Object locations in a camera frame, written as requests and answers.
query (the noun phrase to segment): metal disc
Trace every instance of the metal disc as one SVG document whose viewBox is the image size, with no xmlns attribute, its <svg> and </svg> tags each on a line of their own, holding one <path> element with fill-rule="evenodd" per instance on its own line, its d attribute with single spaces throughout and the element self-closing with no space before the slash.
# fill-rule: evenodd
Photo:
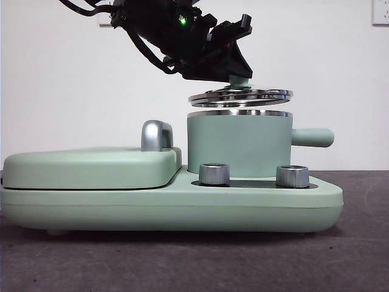
<svg viewBox="0 0 389 292">
<path fill-rule="evenodd" d="M 193 106 L 205 108 L 240 108 L 284 103 L 290 101 L 292 96 L 293 92 L 285 89 L 226 86 L 222 89 L 191 96 L 189 102 Z"/>
</svg>

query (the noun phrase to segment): silver handle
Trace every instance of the silver handle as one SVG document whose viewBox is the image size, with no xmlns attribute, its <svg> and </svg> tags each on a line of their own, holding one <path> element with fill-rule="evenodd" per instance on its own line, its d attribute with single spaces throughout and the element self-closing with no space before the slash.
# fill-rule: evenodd
<svg viewBox="0 0 389 292">
<path fill-rule="evenodd" d="M 162 148 L 173 148 L 173 129 L 168 123 L 160 120 L 148 120 L 142 127 L 142 151 L 162 151 Z"/>
</svg>

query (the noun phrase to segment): mint green pot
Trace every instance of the mint green pot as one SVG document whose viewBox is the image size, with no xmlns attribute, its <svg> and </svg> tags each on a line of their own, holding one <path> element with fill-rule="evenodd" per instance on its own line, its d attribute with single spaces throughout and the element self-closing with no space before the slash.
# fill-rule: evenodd
<svg viewBox="0 0 389 292">
<path fill-rule="evenodd" d="M 291 164 L 291 145 L 329 147 L 334 134 L 325 128 L 293 129 L 283 111 L 232 109 L 188 115 L 188 171 L 204 163 L 230 166 L 234 178 L 273 177 Z"/>
</svg>

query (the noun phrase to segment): gray carpet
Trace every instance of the gray carpet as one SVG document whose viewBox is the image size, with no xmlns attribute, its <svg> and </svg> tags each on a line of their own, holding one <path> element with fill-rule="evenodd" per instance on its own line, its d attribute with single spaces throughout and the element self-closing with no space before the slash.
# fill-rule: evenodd
<svg viewBox="0 0 389 292">
<path fill-rule="evenodd" d="M 1 217 L 1 291 L 389 291 L 389 172 L 312 172 L 344 189 L 316 234 L 73 232 Z"/>
</svg>

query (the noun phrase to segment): silver knob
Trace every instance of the silver knob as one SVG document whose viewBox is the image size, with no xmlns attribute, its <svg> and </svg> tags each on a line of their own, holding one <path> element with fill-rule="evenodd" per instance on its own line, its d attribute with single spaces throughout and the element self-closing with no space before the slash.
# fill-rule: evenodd
<svg viewBox="0 0 389 292">
<path fill-rule="evenodd" d="M 201 184 L 221 185 L 230 183 L 230 167 L 227 164 L 201 164 L 199 171 Z"/>
<path fill-rule="evenodd" d="M 283 187 L 309 187 L 309 169 L 305 166 L 278 166 L 276 184 Z"/>
</svg>

